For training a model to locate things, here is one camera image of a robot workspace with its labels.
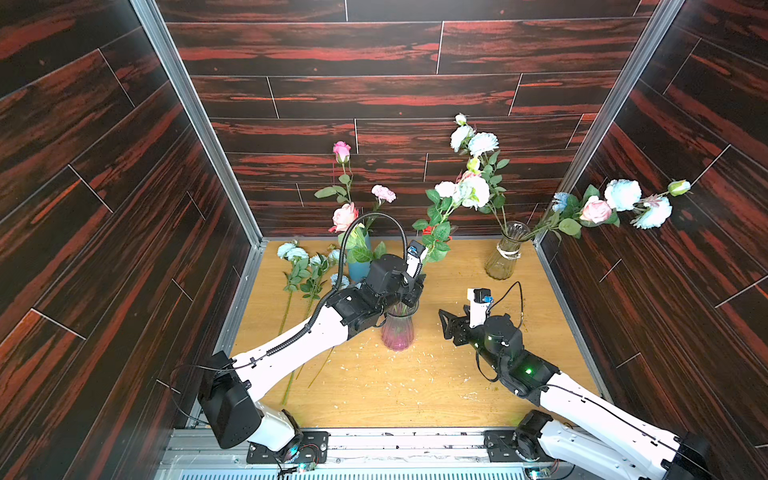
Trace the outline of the tall white pink bouquet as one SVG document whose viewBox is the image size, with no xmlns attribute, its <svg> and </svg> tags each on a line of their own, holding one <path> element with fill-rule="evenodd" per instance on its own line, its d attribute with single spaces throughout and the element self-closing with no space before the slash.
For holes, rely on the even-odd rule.
<svg viewBox="0 0 768 480">
<path fill-rule="evenodd" d="M 491 214 L 505 233 L 508 226 L 506 189 L 501 185 L 503 175 L 499 170 L 509 160 L 500 158 L 499 139 L 495 134 L 477 131 L 462 113 L 458 113 L 454 121 L 457 127 L 450 136 L 450 147 L 467 157 L 466 166 L 455 182 L 454 203 Z"/>
</svg>

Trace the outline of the teal ceramic vase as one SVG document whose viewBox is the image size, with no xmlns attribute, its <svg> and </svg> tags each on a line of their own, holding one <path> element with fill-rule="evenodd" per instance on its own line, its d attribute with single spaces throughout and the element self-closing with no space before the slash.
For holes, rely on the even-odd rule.
<svg viewBox="0 0 768 480">
<path fill-rule="evenodd" d="M 364 227 L 356 227 L 349 235 L 345 250 L 349 278 L 353 283 L 358 283 L 368 275 L 373 259 L 371 240 Z"/>
</svg>

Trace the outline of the blue pink glass vase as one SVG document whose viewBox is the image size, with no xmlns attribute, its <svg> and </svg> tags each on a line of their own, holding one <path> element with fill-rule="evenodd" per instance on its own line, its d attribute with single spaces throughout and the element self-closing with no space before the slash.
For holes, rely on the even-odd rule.
<svg viewBox="0 0 768 480">
<path fill-rule="evenodd" d="M 413 306 L 397 303 L 386 312 L 385 322 L 381 327 L 381 339 L 388 349 L 404 351 L 412 345 L 415 336 L 413 316 L 418 308 L 418 303 Z"/>
</svg>

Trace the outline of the pink carnation flower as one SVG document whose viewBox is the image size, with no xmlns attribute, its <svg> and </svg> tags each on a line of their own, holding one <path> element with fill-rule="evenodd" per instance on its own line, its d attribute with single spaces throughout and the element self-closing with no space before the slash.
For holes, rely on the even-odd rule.
<svg viewBox="0 0 768 480">
<path fill-rule="evenodd" d="M 378 212 L 384 204 L 391 204 L 397 199 L 395 192 L 383 185 L 374 185 L 371 193 L 376 198 L 373 212 Z"/>
</svg>

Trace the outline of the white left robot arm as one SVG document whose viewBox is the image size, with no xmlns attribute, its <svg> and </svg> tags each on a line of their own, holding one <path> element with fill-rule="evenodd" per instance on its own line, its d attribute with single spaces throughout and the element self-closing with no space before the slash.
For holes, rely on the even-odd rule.
<svg viewBox="0 0 768 480">
<path fill-rule="evenodd" d="M 275 453 L 293 448 L 301 437 L 295 420 L 261 399 L 309 360 L 377 325 L 392 306 L 415 305 L 424 286 L 424 256 L 417 242 L 404 257 L 386 254 L 362 283 L 333 289 L 307 320 L 272 341 L 232 358 L 222 351 L 210 357 L 198 402 L 219 447 L 250 442 Z"/>
</svg>

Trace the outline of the blue pink flower spray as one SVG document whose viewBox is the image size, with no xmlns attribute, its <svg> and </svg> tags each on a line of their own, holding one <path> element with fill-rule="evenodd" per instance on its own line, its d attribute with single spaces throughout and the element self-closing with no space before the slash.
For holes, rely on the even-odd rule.
<svg viewBox="0 0 768 480">
<path fill-rule="evenodd" d="M 687 194 L 692 187 L 688 180 L 673 181 L 665 191 L 644 196 L 636 180 L 610 180 L 600 191 L 589 185 L 581 198 L 567 192 L 555 194 L 549 212 L 521 237 L 532 241 L 538 235 L 553 232 L 580 238 L 585 228 L 620 225 L 621 212 L 632 213 L 630 225 L 639 230 L 660 228 L 672 215 L 670 199 Z"/>
</svg>

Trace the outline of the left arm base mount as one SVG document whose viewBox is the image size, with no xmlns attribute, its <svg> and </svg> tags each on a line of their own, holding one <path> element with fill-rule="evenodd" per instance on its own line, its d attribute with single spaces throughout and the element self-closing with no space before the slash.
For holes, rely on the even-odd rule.
<svg viewBox="0 0 768 480">
<path fill-rule="evenodd" d="M 246 463 L 295 464 L 299 470 L 312 470 L 327 461 L 330 436 L 329 431 L 302 430 L 285 409 L 276 415 L 267 413 L 248 438 Z"/>
</svg>

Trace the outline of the small blue flower sprig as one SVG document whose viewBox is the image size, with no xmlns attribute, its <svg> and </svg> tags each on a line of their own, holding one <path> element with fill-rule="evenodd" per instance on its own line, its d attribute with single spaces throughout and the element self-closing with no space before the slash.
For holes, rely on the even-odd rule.
<svg viewBox="0 0 768 480">
<path fill-rule="evenodd" d="M 326 274 L 338 265 L 340 250 L 330 246 L 326 252 L 310 255 L 294 240 L 280 245 L 277 255 L 291 264 L 290 269 L 284 273 L 286 282 L 283 290 L 288 293 L 288 300 L 279 328 L 279 334 L 282 334 L 296 292 L 308 301 L 305 316 L 311 315 L 315 302 L 320 299 L 320 293 L 325 287 Z"/>
</svg>

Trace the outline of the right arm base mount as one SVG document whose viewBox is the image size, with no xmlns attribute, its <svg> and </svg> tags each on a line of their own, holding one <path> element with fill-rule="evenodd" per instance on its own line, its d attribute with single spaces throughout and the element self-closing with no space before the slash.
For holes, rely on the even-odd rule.
<svg viewBox="0 0 768 480">
<path fill-rule="evenodd" d="M 483 446 L 492 463 L 509 462 L 554 462 L 543 447 L 542 436 L 545 426 L 557 421 L 542 411 L 530 411 L 517 427 L 483 432 Z"/>
</svg>

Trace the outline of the clear ribbed glass vase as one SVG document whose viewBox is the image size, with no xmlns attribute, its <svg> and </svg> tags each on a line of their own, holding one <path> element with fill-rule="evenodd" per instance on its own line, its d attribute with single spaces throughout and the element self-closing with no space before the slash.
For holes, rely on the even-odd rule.
<svg viewBox="0 0 768 480">
<path fill-rule="evenodd" d="M 496 244 L 496 250 L 485 263 L 485 272 L 489 277 L 505 280 L 513 275 L 521 256 L 522 239 L 529 233 L 529 227 L 522 222 L 513 221 L 507 224 Z"/>
</svg>

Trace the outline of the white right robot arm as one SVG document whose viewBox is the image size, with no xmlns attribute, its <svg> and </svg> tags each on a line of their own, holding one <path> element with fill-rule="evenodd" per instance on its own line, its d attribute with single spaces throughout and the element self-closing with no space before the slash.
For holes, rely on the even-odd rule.
<svg viewBox="0 0 768 480">
<path fill-rule="evenodd" d="M 508 315 L 473 324 L 440 310 L 445 339 L 469 345 L 492 367 L 494 381 L 534 405 L 516 427 L 512 447 L 523 459 L 561 460 L 603 479 L 712 479 L 708 441 L 647 423 L 582 387 L 526 350 Z"/>
</svg>

